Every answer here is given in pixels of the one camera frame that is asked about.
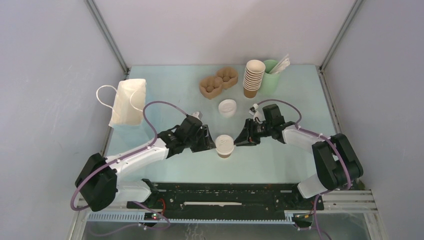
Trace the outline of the green holder cup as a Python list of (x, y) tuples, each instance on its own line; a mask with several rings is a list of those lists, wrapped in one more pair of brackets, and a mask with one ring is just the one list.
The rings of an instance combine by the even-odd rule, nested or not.
[(270, 74), (270, 71), (278, 64), (278, 61), (268, 59), (263, 63), (265, 64), (265, 71), (258, 91), (263, 95), (272, 95), (277, 89), (281, 74)]

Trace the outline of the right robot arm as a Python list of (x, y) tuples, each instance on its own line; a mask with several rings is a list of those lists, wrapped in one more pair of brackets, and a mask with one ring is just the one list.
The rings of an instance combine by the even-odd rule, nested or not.
[(236, 146), (256, 146), (262, 138), (271, 137), (313, 155), (316, 173), (294, 186), (290, 201), (295, 208), (304, 209), (311, 198), (319, 194), (350, 188), (352, 182), (364, 174), (346, 135), (338, 133), (326, 137), (301, 127), (298, 121), (285, 121), (277, 104), (264, 106), (262, 112), (258, 109), (258, 104), (249, 109), (251, 117), (245, 120), (241, 133), (234, 140)]

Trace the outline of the white cup lid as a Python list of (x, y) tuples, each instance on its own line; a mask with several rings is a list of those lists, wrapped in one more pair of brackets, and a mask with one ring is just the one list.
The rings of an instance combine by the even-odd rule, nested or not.
[(234, 145), (234, 139), (226, 134), (219, 135), (215, 139), (215, 146), (216, 150), (227, 152), (227, 151), (234, 151), (235, 145)]

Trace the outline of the brown paper coffee cup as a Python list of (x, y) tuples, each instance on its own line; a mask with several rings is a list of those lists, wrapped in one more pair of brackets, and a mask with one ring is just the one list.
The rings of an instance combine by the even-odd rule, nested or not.
[(233, 153), (233, 150), (223, 152), (217, 149), (216, 152), (220, 158), (226, 159), (231, 156), (231, 154)]

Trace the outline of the stack of paper cups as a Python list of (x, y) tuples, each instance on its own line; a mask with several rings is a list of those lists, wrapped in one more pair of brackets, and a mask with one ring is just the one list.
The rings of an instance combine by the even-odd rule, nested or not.
[(245, 66), (243, 77), (243, 94), (246, 98), (252, 99), (262, 84), (266, 65), (260, 60), (250, 60)]

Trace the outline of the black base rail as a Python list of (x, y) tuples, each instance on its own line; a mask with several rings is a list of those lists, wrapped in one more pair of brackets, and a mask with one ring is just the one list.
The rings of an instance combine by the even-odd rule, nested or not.
[(148, 223), (162, 213), (171, 223), (300, 224), (314, 214), (374, 214), (369, 190), (335, 190), (315, 200), (303, 199), (293, 184), (165, 183), (153, 184), (152, 194), (138, 206), (122, 200), (91, 212), (89, 222)]

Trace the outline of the white paper bag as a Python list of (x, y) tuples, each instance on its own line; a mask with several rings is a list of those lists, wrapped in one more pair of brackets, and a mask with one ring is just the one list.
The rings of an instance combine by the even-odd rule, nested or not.
[[(99, 90), (112, 88), (115, 91), (113, 105), (102, 102), (99, 98)], [(143, 120), (143, 109), (146, 104), (147, 82), (144, 78), (132, 78), (122, 80), (117, 87), (102, 85), (96, 90), (98, 102), (111, 109), (111, 118), (108, 126), (129, 125), (138, 126)]]

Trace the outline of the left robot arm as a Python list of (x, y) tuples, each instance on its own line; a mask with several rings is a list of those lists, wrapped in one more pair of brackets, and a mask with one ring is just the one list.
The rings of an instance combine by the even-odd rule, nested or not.
[(169, 159), (190, 149), (192, 153), (215, 148), (208, 125), (193, 115), (187, 115), (180, 125), (155, 134), (147, 143), (117, 155), (103, 157), (95, 153), (89, 157), (75, 186), (87, 203), (87, 208), (98, 212), (113, 202), (141, 203), (153, 208), (158, 194), (146, 179), (126, 181), (134, 174), (154, 162)]

